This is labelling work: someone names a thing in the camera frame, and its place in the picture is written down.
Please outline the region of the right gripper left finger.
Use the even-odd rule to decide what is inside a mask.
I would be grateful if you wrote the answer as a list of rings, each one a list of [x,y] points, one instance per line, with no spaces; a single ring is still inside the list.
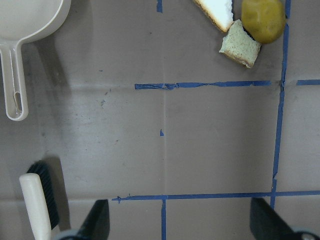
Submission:
[[[96,200],[86,216],[75,240],[107,240],[110,233],[110,213],[107,199]]]

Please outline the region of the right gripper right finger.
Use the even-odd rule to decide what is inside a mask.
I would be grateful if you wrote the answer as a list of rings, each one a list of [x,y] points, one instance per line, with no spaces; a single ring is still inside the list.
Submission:
[[[294,234],[291,227],[260,197],[250,202],[249,227],[256,240],[284,240]]]

